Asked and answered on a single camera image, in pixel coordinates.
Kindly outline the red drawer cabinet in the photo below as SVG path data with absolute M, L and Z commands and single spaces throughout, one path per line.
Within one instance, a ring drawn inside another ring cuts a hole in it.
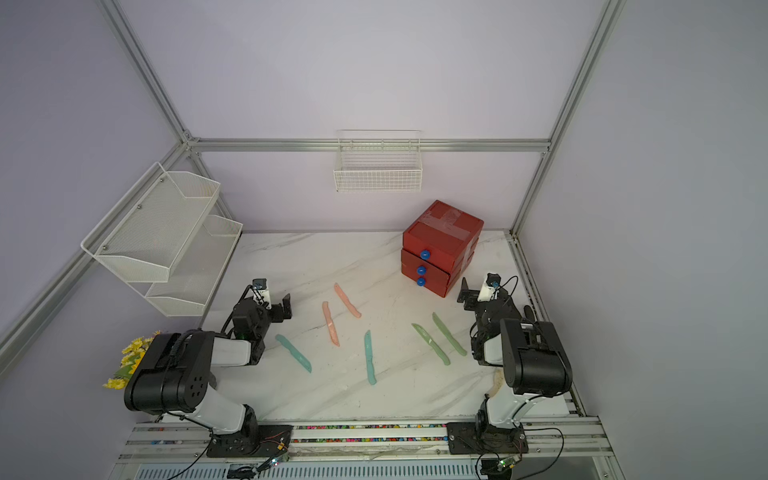
M 404 232 L 401 273 L 445 298 L 470 264 L 484 221 L 440 200 Z

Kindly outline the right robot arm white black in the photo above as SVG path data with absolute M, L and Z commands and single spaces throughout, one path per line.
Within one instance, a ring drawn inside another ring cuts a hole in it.
M 497 274 L 472 289 L 463 280 L 457 302 L 474 314 L 472 357 L 496 368 L 502 385 L 484 395 L 475 419 L 446 425 L 452 455 L 528 452 L 523 417 L 539 402 L 568 393 L 572 368 L 550 322 L 535 319 L 530 306 L 519 309 Z

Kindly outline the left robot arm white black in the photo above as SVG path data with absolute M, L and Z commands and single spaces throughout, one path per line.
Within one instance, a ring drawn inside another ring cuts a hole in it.
M 213 370 L 257 365 L 269 328 L 291 318 L 291 296 L 273 303 L 266 281 L 254 280 L 225 321 L 230 331 L 156 336 L 125 387 L 125 406 L 203 427 L 210 458 L 277 459 L 288 451 L 293 428 L 262 426 L 253 407 L 217 391 Z

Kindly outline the teal fruit knife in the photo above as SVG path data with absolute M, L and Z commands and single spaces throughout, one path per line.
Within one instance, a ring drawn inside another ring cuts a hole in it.
M 277 334 L 275 339 L 308 373 L 313 371 L 310 360 L 287 337 Z
M 372 336 L 371 336 L 370 330 L 365 332 L 363 337 L 363 342 L 364 342 L 367 380 L 370 385 L 375 385 L 377 383 L 377 379 L 375 376 L 373 345 L 372 345 Z

